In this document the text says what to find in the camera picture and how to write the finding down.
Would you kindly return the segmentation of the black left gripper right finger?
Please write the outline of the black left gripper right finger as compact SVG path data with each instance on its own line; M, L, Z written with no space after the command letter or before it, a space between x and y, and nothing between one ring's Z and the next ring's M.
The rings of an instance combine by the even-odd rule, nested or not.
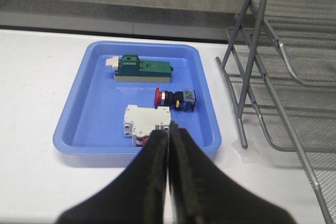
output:
M174 122L169 132L169 182L177 223L294 223L284 209L224 174Z

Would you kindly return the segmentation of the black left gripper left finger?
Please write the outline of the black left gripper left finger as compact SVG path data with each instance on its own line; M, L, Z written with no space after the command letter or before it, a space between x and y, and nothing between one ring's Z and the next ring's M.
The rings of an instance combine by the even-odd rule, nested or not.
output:
M155 130L107 187L63 212L57 223L163 223L168 133Z

